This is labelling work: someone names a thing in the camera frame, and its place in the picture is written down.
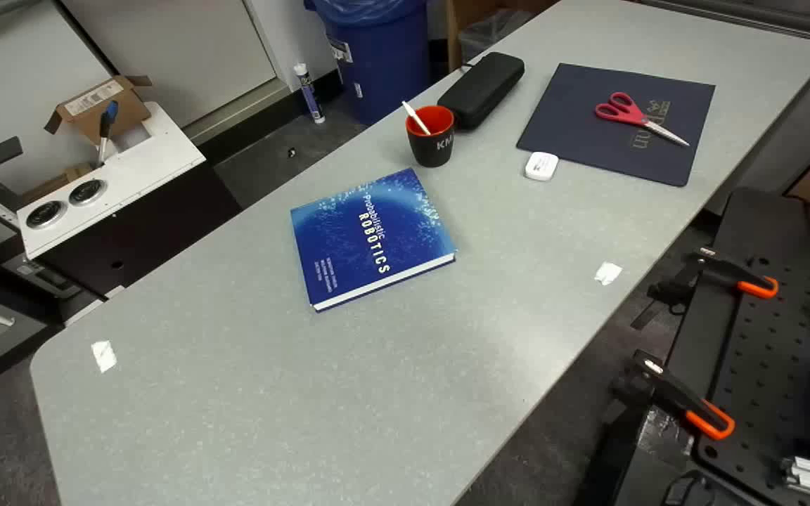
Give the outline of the black orange clamp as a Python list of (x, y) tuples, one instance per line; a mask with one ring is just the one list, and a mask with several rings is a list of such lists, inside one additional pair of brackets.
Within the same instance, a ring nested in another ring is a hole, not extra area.
[(738, 431), (738, 423), (719, 406), (695, 393), (662, 361), (642, 349), (631, 355), (621, 373), (614, 380), (614, 393), (621, 403), (658, 406), (693, 435), (708, 441), (726, 441)]
[(742, 296), (770, 300), (778, 296), (773, 276), (755, 272), (749, 264), (717, 257), (708, 248), (684, 257), (684, 267), (676, 276), (656, 282), (648, 296), (667, 303), (688, 303), (700, 282), (719, 282)]

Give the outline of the black zippered case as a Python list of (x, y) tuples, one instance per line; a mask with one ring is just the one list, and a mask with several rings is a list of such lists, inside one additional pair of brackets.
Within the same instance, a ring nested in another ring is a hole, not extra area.
[(456, 115), (459, 130), (478, 130), (523, 80), (523, 61), (510, 54), (482, 57), (440, 104)]

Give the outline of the red handled scissors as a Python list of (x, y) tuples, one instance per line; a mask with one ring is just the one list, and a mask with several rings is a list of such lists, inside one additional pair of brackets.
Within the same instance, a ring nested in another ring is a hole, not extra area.
[(679, 147), (688, 147), (686, 139), (681, 139), (679, 132), (662, 126), (658, 120), (652, 120), (631, 92), (624, 91), (615, 91), (610, 92), (605, 102), (598, 102), (594, 108), (594, 115), (601, 119), (601, 120), (614, 120), (614, 123), (631, 123), (631, 126), (642, 126), (642, 130), (650, 130)]

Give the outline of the blue trash bin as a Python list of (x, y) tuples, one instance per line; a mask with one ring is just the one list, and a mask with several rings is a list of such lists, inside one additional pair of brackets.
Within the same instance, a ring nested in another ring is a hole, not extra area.
[(428, 88), (428, 0), (305, 0), (364, 123)]

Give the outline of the small white square case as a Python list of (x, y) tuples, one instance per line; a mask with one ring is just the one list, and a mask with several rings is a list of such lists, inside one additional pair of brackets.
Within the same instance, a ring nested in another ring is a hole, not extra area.
[(528, 181), (545, 182), (545, 181), (553, 177), (558, 165), (559, 165), (559, 158), (558, 158), (558, 156), (552, 156), (552, 151), (532, 151), (528, 160), (525, 160), (525, 165), (523, 165), (523, 174), (525, 174)]

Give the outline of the white side table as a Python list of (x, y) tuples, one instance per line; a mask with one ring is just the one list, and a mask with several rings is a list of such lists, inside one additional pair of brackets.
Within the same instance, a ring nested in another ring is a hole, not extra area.
[(132, 147), (18, 210), (25, 257), (37, 258), (54, 251), (203, 160), (206, 156), (174, 119), (158, 102), (150, 102), (150, 119), (136, 130)]

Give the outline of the open cardboard box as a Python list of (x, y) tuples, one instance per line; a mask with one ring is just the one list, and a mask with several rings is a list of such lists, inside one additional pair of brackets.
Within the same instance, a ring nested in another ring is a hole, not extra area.
[(150, 119), (150, 108), (140, 99), (140, 88), (150, 85), (150, 75), (112, 75), (57, 104), (44, 120), (44, 132), (57, 136), (61, 126), (70, 126), (92, 147), (105, 139), (123, 136)]

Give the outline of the clear spray bottle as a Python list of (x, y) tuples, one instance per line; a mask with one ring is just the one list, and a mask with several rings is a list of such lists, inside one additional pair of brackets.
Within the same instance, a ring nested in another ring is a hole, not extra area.
[(313, 123), (324, 123), (327, 120), (327, 115), (321, 112), (321, 108), (317, 108), (317, 95), (316, 95), (316, 88), (313, 88), (313, 80), (309, 80), (309, 67), (305, 66), (305, 61), (298, 61), (298, 66), (292, 66), (292, 70), (296, 70), (296, 80), (298, 80), (298, 91), (302, 91), (302, 95), (305, 95), (305, 104), (306, 104), (306, 109), (309, 109), (309, 119), (313, 119)]

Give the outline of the white tape piece far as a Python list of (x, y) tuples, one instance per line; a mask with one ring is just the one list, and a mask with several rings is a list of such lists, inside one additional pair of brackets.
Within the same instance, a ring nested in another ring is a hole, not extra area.
[(108, 371), (112, 371), (112, 369), (118, 366), (118, 357), (116, 357), (116, 349), (112, 349), (109, 341), (95, 341), (95, 344), (89, 345), (89, 351), (92, 351), (92, 364), (95, 364), (95, 369), (98, 369), (101, 373), (108, 373)]

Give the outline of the white tape piece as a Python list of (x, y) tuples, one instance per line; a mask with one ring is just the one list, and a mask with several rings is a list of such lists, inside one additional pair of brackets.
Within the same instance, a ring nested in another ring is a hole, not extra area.
[(118, 357), (116, 357), (116, 349), (112, 349), (109, 341), (95, 341), (95, 344), (89, 345), (89, 351), (92, 351), (92, 364), (95, 364), (95, 369), (98, 369), (101, 373), (108, 373), (108, 371), (112, 371), (112, 369), (118, 366)]
[(621, 276), (621, 267), (614, 262), (601, 262), (598, 269), (594, 272), (594, 282), (607, 288)]

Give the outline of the white tape piece near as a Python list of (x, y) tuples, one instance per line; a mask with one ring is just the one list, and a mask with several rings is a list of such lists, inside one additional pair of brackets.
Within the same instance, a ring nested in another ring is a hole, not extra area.
[(594, 272), (594, 282), (607, 288), (621, 276), (621, 267), (614, 262), (601, 262), (598, 269)]

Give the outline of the navy blue folder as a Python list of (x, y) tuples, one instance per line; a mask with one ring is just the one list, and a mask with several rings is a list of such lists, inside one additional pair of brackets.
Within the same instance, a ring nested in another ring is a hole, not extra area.
[[(643, 123), (607, 120), (597, 112), (628, 92), (670, 141)], [(693, 174), (714, 88), (648, 74), (559, 66), (544, 91), (518, 147), (559, 160), (684, 188)]]

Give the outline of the white pen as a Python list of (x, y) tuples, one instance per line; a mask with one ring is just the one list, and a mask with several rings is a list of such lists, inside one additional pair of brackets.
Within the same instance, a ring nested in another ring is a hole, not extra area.
[(430, 130), (428, 130), (428, 123), (418, 119), (418, 112), (409, 104), (409, 102), (402, 102), (402, 109), (409, 112), (409, 119), (421, 130), (421, 136), (433, 136)]

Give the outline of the black mug red interior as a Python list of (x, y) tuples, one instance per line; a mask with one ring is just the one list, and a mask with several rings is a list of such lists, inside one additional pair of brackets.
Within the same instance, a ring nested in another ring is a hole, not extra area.
[(418, 165), (445, 165), (452, 156), (456, 112), (449, 108), (418, 108), (418, 120), (404, 119), (410, 151)]

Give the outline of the blue hardcover book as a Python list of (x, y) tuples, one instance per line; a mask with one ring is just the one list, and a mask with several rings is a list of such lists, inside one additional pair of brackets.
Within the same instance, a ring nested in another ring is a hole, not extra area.
[(456, 241), (414, 168), (298, 206), (290, 223), (316, 312), (456, 258)]

